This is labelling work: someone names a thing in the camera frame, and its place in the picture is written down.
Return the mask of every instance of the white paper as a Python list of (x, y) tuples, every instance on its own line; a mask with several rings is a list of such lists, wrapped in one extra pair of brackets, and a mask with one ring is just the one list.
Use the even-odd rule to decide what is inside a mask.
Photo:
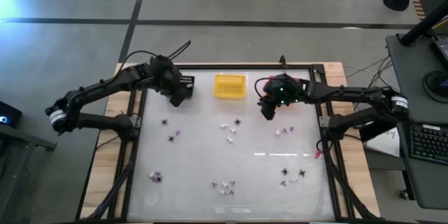
[(366, 148), (392, 156), (400, 157), (400, 137), (397, 128), (393, 128), (367, 142)]

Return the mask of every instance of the yellow container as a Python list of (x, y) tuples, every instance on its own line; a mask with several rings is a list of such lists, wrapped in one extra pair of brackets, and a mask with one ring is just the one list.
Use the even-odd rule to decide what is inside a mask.
[(246, 95), (246, 76), (217, 74), (213, 93), (217, 98), (241, 99)]

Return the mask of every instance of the keyboard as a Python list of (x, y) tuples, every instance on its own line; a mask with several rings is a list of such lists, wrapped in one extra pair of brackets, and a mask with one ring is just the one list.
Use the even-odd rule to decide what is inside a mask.
[(448, 165), (448, 131), (411, 126), (412, 158)]

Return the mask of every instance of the desk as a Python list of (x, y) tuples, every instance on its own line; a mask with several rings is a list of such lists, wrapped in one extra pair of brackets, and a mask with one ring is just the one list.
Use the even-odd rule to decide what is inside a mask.
[[(310, 63), (293, 63), (293, 64), (310, 64)], [(342, 68), (342, 63), (340, 62), (329, 62), (329, 63), (318, 63), (324, 64), (325, 74), (327, 82), (329, 85), (339, 86), (346, 85), (347, 80), (345, 78), (344, 70)], [(108, 104), (106, 107), (106, 116), (116, 116), (122, 111), (127, 110), (128, 92), (120, 92), (111, 95), (108, 99)], [(138, 111), (139, 105), (139, 94), (136, 96), (134, 103), (134, 112)], [(340, 113), (346, 115), (353, 113), (353, 107), (350, 103), (346, 102), (333, 102), (332, 103), (334, 113)], [(349, 130), (347, 133), (355, 134), (358, 133), (354, 130)], [(100, 132), (99, 140), (97, 144), (104, 143), (109, 139), (113, 138), (115, 133), (106, 130)], [(350, 137), (345, 137), (341, 143), (342, 154), (344, 157), (344, 164), (346, 167), (346, 174), (349, 180), (350, 186), (353, 188), (354, 192), (359, 196), (360, 200), (364, 205), (375, 215), (379, 216), (379, 209), (377, 205), (377, 200), (375, 197), (375, 192), (372, 186), (372, 180), (370, 178), (370, 173), (368, 169), (368, 164), (365, 159), (365, 154), (363, 150), (363, 145), (359, 140), (352, 139)], [(92, 169), (88, 176), (87, 187), (85, 191), (85, 196), (83, 202), (80, 205), (79, 216), (80, 218), (89, 216), (96, 208), (96, 206), (103, 200), (109, 191), (113, 178), (115, 175), (116, 164), (118, 159), (118, 152), (120, 149), (120, 141), (113, 141), (105, 146), (102, 146), (94, 156), (92, 163)], [(116, 206), (117, 217), (122, 208), (124, 186), (121, 188), (121, 193), (118, 195), (118, 202)], [(339, 203), (341, 205), (342, 215), (347, 214), (345, 209), (344, 197), (342, 191), (338, 189)]]

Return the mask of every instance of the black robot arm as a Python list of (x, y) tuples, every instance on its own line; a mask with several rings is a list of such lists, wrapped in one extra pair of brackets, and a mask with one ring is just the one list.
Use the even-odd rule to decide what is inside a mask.
[(121, 139), (131, 133), (133, 125), (127, 115), (114, 118), (81, 113), (84, 105), (120, 91), (150, 88), (169, 97), (173, 106), (179, 106), (185, 98), (193, 95), (194, 77), (182, 76), (172, 61), (165, 56), (120, 70), (108, 80), (88, 87), (72, 90), (45, 110), (53, 129), (57, 132), (71, 132), (76, 128), (90, 127), (99, 130), (115, 130)]
[(321, 117), (320, 125), (328, 129), (331, 140), (342, 139), (349, 127), (373, 122), (361, 130), (364, 140), (369, 140), (407, 118), (406, 98), (389, 87), (330, 87), (325, 83), (294, 79), (288, 74), (264, 79), (269, 80), (263, 87), (266, 95), (260, 96), (258, 104), (268, 120), (273, 119), (276, 107), (298, 102), (358, 102), (372, 106), (350, 115)]

